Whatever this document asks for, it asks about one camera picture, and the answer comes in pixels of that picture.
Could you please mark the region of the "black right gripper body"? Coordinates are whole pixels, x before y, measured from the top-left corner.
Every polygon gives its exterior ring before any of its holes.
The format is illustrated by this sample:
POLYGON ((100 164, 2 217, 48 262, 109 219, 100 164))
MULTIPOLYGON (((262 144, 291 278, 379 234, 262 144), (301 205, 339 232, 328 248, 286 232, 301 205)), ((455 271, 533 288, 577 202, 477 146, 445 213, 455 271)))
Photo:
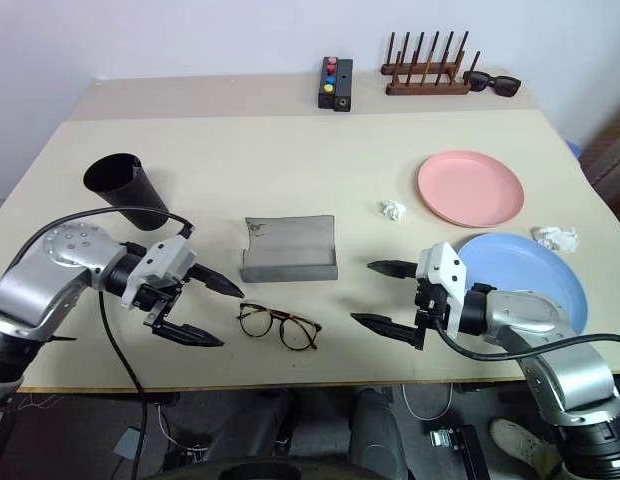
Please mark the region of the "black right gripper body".
POLYGON ((423 329, 436 329, 440 322, 444 328, 448 326, 449 310, 448 293, 440 284, 432 284, 426 278, 417 280, 415 294, 415 325, 423 329))

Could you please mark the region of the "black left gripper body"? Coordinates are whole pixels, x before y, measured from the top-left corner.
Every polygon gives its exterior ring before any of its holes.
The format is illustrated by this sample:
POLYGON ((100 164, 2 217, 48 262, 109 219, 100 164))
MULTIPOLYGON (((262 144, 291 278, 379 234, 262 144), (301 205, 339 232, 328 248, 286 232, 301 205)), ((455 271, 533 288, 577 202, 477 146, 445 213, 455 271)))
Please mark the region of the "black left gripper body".
POLYGON ((183 288, 183 282, 164 287, 155 287, 145 283, 135 294, 132 305, 145 313, 143 323, 150 328, 177 327, 168 320, 168 316, 181 296, 183 288))

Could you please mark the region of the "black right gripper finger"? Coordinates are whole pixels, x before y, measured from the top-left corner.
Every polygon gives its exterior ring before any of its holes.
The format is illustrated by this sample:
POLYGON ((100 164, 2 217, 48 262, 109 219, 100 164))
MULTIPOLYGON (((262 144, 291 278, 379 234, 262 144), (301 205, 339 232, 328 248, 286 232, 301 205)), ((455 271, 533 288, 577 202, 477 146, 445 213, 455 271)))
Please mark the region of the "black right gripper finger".
POLYGON ((423 349, 425 333, 416 328, 393 322, 389 317, 372 313, 351 313, 360 325, 383 337, 407 343, 417 350, 423 349))
POLYGON ((382 275, 392 278, 415 278, 417 263, 402 260, 377 260, 367 264, 367 267, 382 275))

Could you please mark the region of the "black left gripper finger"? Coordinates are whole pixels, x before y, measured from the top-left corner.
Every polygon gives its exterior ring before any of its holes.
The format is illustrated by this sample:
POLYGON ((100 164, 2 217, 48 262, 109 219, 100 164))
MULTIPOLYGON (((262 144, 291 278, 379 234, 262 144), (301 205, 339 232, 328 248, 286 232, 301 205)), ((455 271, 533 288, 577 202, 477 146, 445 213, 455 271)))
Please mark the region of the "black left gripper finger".
POLYGON ((203 283, 208 289, 225 296, 244 298, 243 291, 224 275, 201 264, 194 264, 189 269, 189 278, 203 283))
POLYGON ((222 347, 224 342, 216 336, 189 324, 175 325, 169 322, 152 326, 152 333, 184 346, 222 347))

